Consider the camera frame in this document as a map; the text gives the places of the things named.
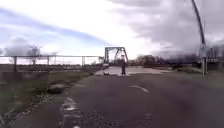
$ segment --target asphalt road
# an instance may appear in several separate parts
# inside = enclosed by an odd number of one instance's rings
[[[223,128],[223,82],[183,73],[98,73],[21,116],[13,127]]]

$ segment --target roadside vegetation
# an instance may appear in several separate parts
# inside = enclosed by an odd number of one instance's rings
[[[1,77],[5,81],[0,85],[0,128],[14,120],[19,113],[52,95],[49,93],[52,85],[60,84],[69,88],[81,78],[90,75],[92,73],[84,71],[45,72],[26,78],[24,73],[3,73]]]

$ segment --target cloud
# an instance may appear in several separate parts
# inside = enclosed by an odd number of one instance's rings
[[[120,21],[122,15],[113,12],[116,6],[107,0],[0,0],[0,7],[38,22],[88,33],[112,46],[126,47],[133,58],[139,54],[136,48],[144,48],[141,46],[144,41],[135,38],[131,28]]]
[[[157,53],[196,52],[200,37],[191,0],[111,0],[138,38],[148,38],[161,49]],[[209,45],[224,38],[224,1],[196,0]]]
[[[44,54],[58,52],[53,47],[46,48],[49,45],[60,48],[60,51],[87,46],[110,46],[106,41],[88,33],[40,23],[2,8],[0,19],[0,45],[6,55],[26,55],[33,45],[39,46]]]

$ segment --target utility pole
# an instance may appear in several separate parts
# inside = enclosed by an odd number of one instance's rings
[[[199,33],[200,33],[200,37],[201,37],[202,72],[203,72],[203,75],[206,75],[206,73],[207,73],[207,60],[206,60],[206,43],[205,43],[204,30],[203,30],[203,26],[202,26],[202,23],[201,23],[201,17],[200,17],[197,5],[196,5],[194,0],[191,0],[191,2],[192,2],[192,5],[193,5],[195,15],[197,17]]]

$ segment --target pole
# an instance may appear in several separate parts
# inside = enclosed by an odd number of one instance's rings
[[[14,72],[16,73],[17,72],[17,56],[14,56],[13,59],[14,59]]]
[[[203,52],[202,53],[202,72],[203,72],[203,75],[206,75],[206,73],[207,73],[207,60],[206,60],[206,44],[205,44],[204,30],[203,30],[203,26],[202,26],[202,23],[201,23],[201,17],[199,15],[197,5],[196,5],[194,0],[191,0],[191,2],[192,2],[192,5],[193,5],[195,15],[197,17],[199,33],[200,33],[200,37],[201,37],[201,44],[202,44],[201,50]]]

